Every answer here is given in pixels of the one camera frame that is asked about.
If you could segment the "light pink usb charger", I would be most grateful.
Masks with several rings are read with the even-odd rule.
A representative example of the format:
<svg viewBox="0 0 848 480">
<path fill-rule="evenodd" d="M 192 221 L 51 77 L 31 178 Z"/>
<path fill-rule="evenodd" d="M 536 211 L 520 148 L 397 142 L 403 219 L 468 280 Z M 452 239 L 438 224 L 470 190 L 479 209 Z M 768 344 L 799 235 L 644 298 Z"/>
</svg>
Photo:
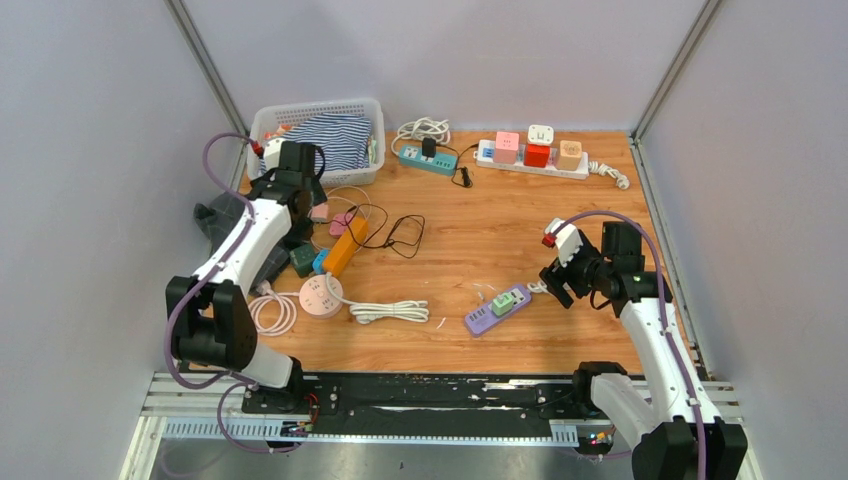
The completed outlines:
<svg viewBox="0 0 848 480">
<path fill-rule="evenodd" d="M 326 224 L 330 220 L 330 207 L 324 202 L 312 207 L 310 211 L 310 220 L 314 223 Z"/>
</svg>

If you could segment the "black power adapter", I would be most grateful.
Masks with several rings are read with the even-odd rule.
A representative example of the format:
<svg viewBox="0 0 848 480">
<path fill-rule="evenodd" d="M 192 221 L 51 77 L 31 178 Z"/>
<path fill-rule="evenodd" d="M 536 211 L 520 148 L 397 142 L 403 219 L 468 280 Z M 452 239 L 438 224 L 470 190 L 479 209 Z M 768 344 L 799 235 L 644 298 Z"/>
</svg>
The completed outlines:
<svg viewBox="0 0 848 480">
<path fill-rule="evenodd" d="M 295 249 L 311 241 L 314 223 L 309 219 L 298 221 L 283 238 L 287 249 Z"/>
</svg>

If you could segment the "pink cube adapter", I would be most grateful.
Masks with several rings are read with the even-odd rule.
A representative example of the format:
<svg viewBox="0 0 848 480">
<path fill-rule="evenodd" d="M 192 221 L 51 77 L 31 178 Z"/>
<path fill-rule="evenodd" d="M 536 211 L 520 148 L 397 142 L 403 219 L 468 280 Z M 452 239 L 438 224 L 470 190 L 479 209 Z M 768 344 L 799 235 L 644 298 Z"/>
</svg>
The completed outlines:
<svg viewBox="0 0 848 480">
<path fill-rule="evenodd" d="M 347 227 L 354 217 L 353 212 L 336 214 L 328 224 L 328 234 L 332 238 L 340 238 L 347 231 Z"/>
</svg>

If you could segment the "dark green cube socket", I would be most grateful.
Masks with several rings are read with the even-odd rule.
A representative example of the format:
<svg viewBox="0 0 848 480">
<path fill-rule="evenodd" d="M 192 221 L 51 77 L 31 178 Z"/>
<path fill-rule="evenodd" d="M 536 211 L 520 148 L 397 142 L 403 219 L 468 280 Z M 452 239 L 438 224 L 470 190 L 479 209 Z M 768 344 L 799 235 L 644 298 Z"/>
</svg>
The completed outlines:
<svg viewBox="0 0 848 480">
<path fill-rule="evenodd" d="M 300 245 L 289 251 L 290 264 L 299 278 L 306 278 L 314 272 L 316 257 L 317 253 L 311 244 Z"/>
</svg>

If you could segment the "green small adapter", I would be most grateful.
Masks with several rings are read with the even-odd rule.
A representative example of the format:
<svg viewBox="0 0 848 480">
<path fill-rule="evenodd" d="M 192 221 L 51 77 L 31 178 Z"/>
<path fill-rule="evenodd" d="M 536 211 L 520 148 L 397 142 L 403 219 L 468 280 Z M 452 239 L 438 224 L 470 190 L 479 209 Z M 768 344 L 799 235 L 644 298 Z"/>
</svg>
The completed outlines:
<svg viewBox="0 0 848 480">
<path fill-rule="evenodd" d="M 513 307 L 514 297 L 508 292 L 504 292 L 496 296 L 490 304 L 490 310 L 496 317 L 504 316 L 510 312 Z"/>
</svg>

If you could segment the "purple power strip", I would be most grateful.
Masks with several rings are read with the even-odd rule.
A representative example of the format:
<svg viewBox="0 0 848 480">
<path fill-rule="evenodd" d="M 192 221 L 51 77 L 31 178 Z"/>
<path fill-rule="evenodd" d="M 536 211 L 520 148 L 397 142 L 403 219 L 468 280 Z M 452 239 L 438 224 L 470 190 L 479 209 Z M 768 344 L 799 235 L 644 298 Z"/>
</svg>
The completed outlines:
<svg viewBox="0 0 848 480">
<path fill-rule="evenodd" d="M 508 292 L 514 297 L 514 307 L 504 316 L 496 317 L 490 310 L 490 304 L 496 296 L 504 292 Z M 532 293 L 524 285 L 516 284 L 511 288 L 498 293 L 491 300 L 468 313 L 464 317 L 463 323 L 471 336 L 477 338 L 500 325 L 505 320 L 515 316 L 518 312 L 529 305 L 531 301 Z"/>
</svg>

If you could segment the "orange power strip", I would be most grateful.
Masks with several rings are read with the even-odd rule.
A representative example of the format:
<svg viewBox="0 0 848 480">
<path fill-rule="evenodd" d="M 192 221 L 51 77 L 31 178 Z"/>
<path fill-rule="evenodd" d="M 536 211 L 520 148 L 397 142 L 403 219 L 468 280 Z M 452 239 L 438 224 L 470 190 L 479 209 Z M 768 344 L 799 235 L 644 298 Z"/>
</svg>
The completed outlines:
<svg viewBox="0 0 848 480">
<path fill-rule="evenodd" d="M 322 269 L 324 272 L 332 276 L 340 276 L 355 252 L 365 243 L 368 230 L 369 225 L 366 219 L 353 217 L 344 226 L 342 235 L 323 260 Z"/>
</svg>

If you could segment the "blue cube socket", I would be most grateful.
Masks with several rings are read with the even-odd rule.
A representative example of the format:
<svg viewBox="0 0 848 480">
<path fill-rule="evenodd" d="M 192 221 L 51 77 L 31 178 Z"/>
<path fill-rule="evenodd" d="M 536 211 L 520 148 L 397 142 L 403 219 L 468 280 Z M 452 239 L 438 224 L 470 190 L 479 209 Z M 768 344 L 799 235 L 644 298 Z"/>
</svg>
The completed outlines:
<svg viewBox="0 0 848 480">
<path fill-rule="evenodd" d="M 328 254 L 329 254 L 328 249 L 321 249 L 315 255 L 313 262 L 312 262 L 312 269 L 313 269 L 314 274 L 322 275 L 322 274 L 325 273 L 325 269 L 323 267 L 323 262 L 327 258 Z"/>
</svg>

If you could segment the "round pink power strip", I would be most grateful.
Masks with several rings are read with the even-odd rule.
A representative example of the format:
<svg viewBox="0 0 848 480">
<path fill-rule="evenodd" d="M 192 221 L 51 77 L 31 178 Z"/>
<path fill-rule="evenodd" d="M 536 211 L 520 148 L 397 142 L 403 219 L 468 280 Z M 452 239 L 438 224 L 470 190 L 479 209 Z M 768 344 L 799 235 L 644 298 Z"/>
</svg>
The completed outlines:
<svg viewBox="0 0 848 480">
<path fill-rule="evenodd" d="M 307 279 L 299 291 L 299 303 L 302 310 L 312 318 L 326 319 L 336 315 L 343 307 L 342 284 L 335 277 L 326 274 L 315 275 Z"/>
</svg>

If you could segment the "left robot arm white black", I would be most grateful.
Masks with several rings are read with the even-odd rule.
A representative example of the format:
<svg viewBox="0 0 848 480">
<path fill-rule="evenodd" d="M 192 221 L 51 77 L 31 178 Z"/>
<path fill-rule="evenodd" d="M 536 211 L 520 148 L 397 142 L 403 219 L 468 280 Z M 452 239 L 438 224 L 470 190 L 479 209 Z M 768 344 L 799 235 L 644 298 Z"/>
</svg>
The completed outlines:
<svg viewBox="0 0 848 480">
<path fill-rule="evenodd" d="M 271 404 L 293 413 L 306 400 L 301 363 L 259 342 L 247 298 L 275 247 L 310 240 L 310 213 L 321 201 L 326 156 L 308 142 L 248 143 L 259 158 L 271 156 L 278 164 L 252 182 L 248 195 L 225 190 L 243 210 L 203 265 L 168 283 L 163 351 L 169 373 L 185 388 L 204 389 L 229 375 L 268 389 Z"/>
</svg>

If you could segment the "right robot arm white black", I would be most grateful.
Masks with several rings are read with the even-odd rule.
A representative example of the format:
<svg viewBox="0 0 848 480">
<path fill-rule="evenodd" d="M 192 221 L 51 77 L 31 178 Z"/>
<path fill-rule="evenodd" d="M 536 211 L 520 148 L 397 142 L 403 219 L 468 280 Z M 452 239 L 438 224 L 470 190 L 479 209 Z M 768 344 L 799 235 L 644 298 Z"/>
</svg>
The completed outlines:
<svg viewBox="0 0 848 480">
<path fill-rule="evenodd" d="M 583 362 L 573 376 L 571 403 L 584 417 L 603 413 L 631 451 L 636 479 L 735 479 L 748 450 L 742 426 L 726 421 L 706 392 L 677 324 L 670 288 L 645 267 L 650 238 L 620 215 L 602 226 L 595 247 L 573 223 L 555 218 L 544 246 L 557 254 L 540 279 L 564 308 L 602 296 L 632 340 L 649 390 L 640 394 L 611 361 Z"/>
</svg>

